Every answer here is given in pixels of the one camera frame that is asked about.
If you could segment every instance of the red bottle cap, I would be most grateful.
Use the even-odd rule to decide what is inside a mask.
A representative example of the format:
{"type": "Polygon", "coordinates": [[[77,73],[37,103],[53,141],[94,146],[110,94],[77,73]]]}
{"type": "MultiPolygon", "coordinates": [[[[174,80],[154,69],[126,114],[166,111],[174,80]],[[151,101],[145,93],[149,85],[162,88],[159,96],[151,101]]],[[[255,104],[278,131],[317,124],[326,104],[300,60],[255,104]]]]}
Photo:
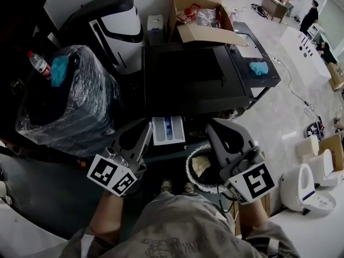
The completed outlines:
{"type": "Polygon", "coordinates": [[[192,11],[192,9],[188,8],[188,9],[185,9],[185,10],[184,10],[184,13],[185,13],[186,16],[190,16],[190,15],[192,15],[194,12],[192,11]]]}

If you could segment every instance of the blue cloth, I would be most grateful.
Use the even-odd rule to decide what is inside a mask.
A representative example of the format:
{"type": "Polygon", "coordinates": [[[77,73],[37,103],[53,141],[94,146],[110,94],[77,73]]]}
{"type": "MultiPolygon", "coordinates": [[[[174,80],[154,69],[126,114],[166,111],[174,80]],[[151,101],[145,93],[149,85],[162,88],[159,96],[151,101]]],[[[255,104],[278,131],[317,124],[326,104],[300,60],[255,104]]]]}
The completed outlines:
{"type": "Polygon", "coordinates": [[[249,67],[256,75],[265,75],[269,71],[269,67],[266,62],[251,62],[249,67]]]}
{"type": "Polygon", "coordinates": [[[50,74],[52,76],[52,87],[59,87],[63,80],[65,80],[68,61],[69,59],[65,55],[54,58],[52,68],[50,70],[50,74]]]}

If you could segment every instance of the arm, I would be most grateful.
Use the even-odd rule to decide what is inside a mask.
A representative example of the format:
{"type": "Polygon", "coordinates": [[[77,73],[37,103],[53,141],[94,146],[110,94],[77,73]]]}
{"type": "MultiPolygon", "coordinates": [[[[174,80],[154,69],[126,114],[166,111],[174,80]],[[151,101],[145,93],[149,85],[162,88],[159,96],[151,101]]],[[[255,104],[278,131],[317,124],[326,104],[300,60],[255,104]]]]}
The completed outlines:
{"type": "Polygon", "coordinates": [[[251,232],[253,227],[259,227],[269,221],[260,199],[247,205],[239,204],[239,218],[243,238],[251,232]]]}
{"type": "Polygon", "coordinates": [[[119,239],[123,199],[105,191],[92,217],[90,228],[95,236],[102,235],[112,240],[119,239]]]}
{"type": "Polygon", "coordinates": [[[115,247],[119,239],[123,199],[105,191],[89,227],[78,231],[60,258],[99,257],[115,247]]]}
{"type": "Polygon", "coordinates": [[[242,238],[262,257],[299,258],[281,227],[269,221],[260,199],[251,204],[239,205],[239,219],[242,238]]]}

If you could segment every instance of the clear plastic bag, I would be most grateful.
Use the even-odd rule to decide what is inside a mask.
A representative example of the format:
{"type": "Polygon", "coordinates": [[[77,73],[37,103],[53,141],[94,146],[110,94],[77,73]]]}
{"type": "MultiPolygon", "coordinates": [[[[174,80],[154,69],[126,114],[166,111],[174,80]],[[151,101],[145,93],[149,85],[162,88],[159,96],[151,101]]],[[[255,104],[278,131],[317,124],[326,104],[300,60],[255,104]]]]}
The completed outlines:
{"type": "Polygon", "coordinates": [[[54,57],[60,55],[68,56],[75,66],[68,65],[58,88],[39,85],[37,74],[28,79],[16,131],[38,145],[71,155],[102,153],[111,145],[113,121],[120,118],[119,85],[89,47],[70,46],[54,57]]]}
{"type": "Polygon", "coordinates": [[[196,15],[196,23],[199,26],[212,27],[216,22],[216,9],[199,9],[196,15]]]}

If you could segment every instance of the shoe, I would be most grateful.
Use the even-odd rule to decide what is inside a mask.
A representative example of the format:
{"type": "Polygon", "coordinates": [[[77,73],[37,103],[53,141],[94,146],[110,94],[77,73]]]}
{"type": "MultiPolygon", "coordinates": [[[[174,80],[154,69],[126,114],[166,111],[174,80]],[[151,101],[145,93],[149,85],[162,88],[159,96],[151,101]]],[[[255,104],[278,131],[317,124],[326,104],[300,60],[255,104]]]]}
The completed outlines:
{"type": "Polygon", "coordinates": [[[172,182],[169,179],[164,179],[161,183],[161,192],[167,191],[172,193],[172,182]]]}
{"type": "Polygon", "coordinates": [[[189,193],[189,194],[192,194],[195,190],[195,186],[190,183],[190,182],[187,182],[184,186],[184,192],[185,193],[189,193]]]}

